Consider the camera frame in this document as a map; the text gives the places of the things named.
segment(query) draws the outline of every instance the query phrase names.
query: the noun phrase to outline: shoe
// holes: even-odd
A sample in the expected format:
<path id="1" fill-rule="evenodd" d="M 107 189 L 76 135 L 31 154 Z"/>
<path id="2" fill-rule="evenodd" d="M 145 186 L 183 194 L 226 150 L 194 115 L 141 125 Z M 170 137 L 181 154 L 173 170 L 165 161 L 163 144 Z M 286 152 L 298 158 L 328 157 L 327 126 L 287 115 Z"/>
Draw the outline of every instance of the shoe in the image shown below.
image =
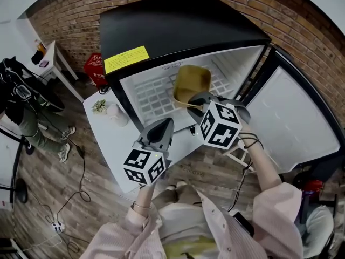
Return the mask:
<path id="1" fill-rule="evenodd" d="M 184 180 L 180 180 L 177 184 L 176 184 L 176 188 L 180 188 L 182 186 L 187 185 L 187 183 Z"/>
<path id="2" fill-rule="evenodd" d="M 174 191 L 176 189 L 175 185 L 169 185 L 166 190 Z"/>
<path id="3" fill-rule="evenodd" d="M 60 162 L 64 163 L 67 160 L 68 154 L 71 150 L 70 144 L 64 144 L 63 150 L 59 152 Z"/>
<path id="4" fill-rule="evenodd" d="M 75 127 L 68 127 L 68 131 L 63 132 L 62 136 L 61 136 L 61 140 L 66 140 L 67 137 L 69 137 L 70 135 L 72 135 L 73 133 L 75 133 Z"/>

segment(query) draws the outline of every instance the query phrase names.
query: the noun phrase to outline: red box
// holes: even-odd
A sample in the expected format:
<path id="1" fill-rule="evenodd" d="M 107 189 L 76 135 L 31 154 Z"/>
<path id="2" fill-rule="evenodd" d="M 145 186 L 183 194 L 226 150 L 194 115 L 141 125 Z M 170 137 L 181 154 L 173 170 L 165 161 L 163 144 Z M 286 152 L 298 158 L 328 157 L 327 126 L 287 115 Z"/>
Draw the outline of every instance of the red box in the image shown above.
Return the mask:
<path id="1" fill-rule="evenodd" d="M 92 53 L 84 65 L 84 70 L 98 89 L 108 84 L 103 75 L 102 54 Z"/>

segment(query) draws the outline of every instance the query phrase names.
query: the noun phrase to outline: pink sleeve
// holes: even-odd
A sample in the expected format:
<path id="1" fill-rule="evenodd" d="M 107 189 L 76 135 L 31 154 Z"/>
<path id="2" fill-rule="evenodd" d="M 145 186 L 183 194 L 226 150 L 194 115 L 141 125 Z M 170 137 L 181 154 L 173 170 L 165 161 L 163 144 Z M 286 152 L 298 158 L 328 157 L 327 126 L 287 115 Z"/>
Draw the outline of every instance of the pink sleeve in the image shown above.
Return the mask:
<path id="1" fill-rule="evenodd" d="M 268 255 L 277 258 L 302 258 L 302 239 L 294 221 L 301 205 L 302 192 L 282 183 L 254 198 L 254 239 Z"/>
<path id="2" fill-rule="evenodd" d="M 146 224 L 147 218 L 130 208 L 121 224 L 107 223 L 98 230 L 81 259 L 122 258 Z"/>

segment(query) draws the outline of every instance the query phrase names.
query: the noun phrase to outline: succulent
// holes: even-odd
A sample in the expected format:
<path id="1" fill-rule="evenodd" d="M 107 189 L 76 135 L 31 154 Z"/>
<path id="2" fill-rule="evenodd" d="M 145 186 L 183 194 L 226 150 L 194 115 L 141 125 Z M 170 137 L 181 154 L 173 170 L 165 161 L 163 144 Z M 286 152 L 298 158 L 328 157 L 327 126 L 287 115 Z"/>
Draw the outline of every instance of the succulent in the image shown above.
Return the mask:
<path id="1" fill-rule="evenodd" d="M 95 114 L 106 114 L 106 101 L 103 99 L 95 102 L 95 104 L 92 106 L 92 112 Z"/>

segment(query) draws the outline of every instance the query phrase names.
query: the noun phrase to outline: yellow label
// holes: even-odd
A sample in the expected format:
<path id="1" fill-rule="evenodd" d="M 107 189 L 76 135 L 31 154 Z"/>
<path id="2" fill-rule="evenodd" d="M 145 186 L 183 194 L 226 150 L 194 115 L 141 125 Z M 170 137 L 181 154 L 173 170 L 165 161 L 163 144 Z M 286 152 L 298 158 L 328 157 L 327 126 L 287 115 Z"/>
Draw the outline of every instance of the yellow label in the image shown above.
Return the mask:
<path id="1" fill-rule="evenodd" d="M 117 54 L 115 56 L 112 56 L 111 58 L 107 58 L 104 60 L 106 74 L 148 58 L 150 57 L 147 54 L 145 46 L 134 48 L 121 54 Z"/>

